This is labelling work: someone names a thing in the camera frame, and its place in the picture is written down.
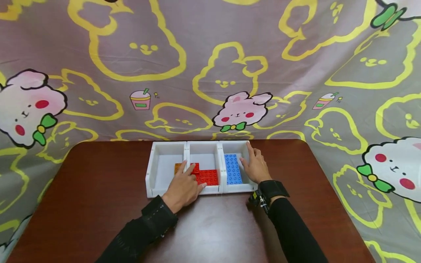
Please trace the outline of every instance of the wrist strap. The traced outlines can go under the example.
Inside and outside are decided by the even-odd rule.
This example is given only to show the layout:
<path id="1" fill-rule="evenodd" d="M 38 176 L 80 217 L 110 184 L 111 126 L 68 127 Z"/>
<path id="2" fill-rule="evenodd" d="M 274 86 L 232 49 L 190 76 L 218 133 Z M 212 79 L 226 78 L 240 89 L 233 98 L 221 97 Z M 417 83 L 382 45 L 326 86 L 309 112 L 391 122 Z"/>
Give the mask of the wrist strap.
<path id="1" fill-rule="evenodd" d="M 270 204 L 270 199 L 275 196 L 285 196 L 290 197 L 290 195 L 287 192 L 287 189 L 285 189 L 284 185 L 275 180 L 267 180 L 260 182 L 258 189 L 262 192 L 264 198 L 266 199 L 266 203 Z"/>

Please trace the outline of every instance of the hand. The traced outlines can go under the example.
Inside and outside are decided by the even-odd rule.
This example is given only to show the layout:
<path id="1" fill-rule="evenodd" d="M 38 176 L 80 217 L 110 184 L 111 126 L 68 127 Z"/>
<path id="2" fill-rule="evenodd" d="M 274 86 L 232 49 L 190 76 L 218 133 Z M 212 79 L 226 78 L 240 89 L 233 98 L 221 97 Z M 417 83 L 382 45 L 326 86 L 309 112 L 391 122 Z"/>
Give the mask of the hand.
<path id="1" fill-rule="evenodd" d="M 250 156 L 250 163 L 247 163 L 244 158 L 240 158 L 240 161 L 244 166 L 245 172 L 247 173 L 250 180 L 255 183 L 272 180 L 261 151 L 256 148 L 253 149 L 249 142 L 247 142 L 246 145 L 248 149 L 248 155 Z"/>
<path id="2" fill-rule="evenodd" d="M 162 196 L 162 200 L 174 214 L 180 211 L 182 207 L 194 202 L 207 185 L 206 183 L 197 185 L 196 176 L 191 175 L 195 164 L 190 165 L 187 171 L 183 173 L 186 163 L 187 161 L 184 161 L 180 165 L 167 192 Z"/>

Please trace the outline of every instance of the white plastic bin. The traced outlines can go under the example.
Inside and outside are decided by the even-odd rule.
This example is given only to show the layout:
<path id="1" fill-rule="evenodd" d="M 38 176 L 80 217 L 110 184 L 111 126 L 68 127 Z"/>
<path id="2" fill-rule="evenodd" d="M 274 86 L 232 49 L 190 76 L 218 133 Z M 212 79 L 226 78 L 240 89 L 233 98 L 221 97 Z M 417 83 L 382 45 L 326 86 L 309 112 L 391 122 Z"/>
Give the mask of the white plastic bin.
<path id="1" fill-rule="evenodd" d="M 187 142 L 154 142 L 146 171 L 147 197 L 163 195 L 174 177 L 174 165 L 186 159 Z"/>
<path id="2" fill-rule="evenodd" d="M 226 178 L 226 164 L 225 154 L 235 154 L 237 156 L 238 166 L 240 168 L 242 184 L 224 184 L 224 193 L 242 193 L 242 192 L 253 192 L 257 190 L 257 184 L 251 181 L 244 171 L 244 167 L 240 162 L 240 157 L 250 160 L 247 150 L 247 141 L 219 141 L 219 148 L 221 150 L 221 162 L 222 162 L 222 173 Z"/>
<path id="3" fill-rule="evenodd" d="M 149 157 L 146 172 L 146 191 L 148 198 L 163 195 L 174 177 L 174 165 L 187 160 L 199 163 L 200 170 L 216 170 L 218 174 L 217 186 L 208 185 L 201 194 L 222 194 L 253 192 L 257 184 L 250 181 L 240 162 L 240 157 L 249 160 L 246 146 L 247 141 L 176 141 L 154 142 Z M 235 154 L 242 184 L 227 184 L 225 154 Z"/>
<path id="4" fill-rule="evenodd" d="M 187 142 L 187 164 L 199 163 L 200 170 L 216 170 L 218 173 L 217 186 L 206 186 L 200 194 L 222 194 L 226 178 L 221 174 L 221 150 L 217 141 L 189 141 Z"/>

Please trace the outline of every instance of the drink cup illustration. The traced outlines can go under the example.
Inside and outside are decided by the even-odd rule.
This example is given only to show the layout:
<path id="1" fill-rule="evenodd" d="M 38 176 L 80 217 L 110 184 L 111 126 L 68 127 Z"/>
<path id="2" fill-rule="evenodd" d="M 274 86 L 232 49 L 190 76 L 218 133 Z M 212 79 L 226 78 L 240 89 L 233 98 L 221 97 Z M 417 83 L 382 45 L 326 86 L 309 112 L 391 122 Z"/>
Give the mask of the drink cup illustration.
<path id="1" fill-rule="evenodd" d="M 323 95 L 313 106 L 313 109 L 323 109 L 326 105 L 329 104 L 334 98 L 335 95 L 339 94 L 339 92 L 336 93 L 327 93 Z"/>
<path id="2" fill-rule="evenodd" d="M 145 90 L 138 90 L 130 95 L 130 100 L 135 110 L 148 110 L 151 103 L 151 94 L 148 93 L 148 88 Z"/>

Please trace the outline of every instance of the right hand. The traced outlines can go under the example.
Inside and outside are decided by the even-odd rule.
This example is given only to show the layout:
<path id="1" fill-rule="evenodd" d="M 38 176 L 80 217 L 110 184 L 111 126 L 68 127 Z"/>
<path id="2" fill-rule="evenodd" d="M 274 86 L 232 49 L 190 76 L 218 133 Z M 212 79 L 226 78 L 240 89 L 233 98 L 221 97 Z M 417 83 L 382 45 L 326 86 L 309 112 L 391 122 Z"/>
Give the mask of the right hand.
<path id="1" fill-rule="evenodd" d="M 240 161 L 244 166 L 244 170 L 248 177 L 257 184 L 262 181 L 272 180 L 261 151 L 256 148 L 253 149 L 249 142 L 247 142 L 246 145 L 248 155 L 250 156 L 250 163 L 248 163 L 244 158 L 240 158 Z"/>

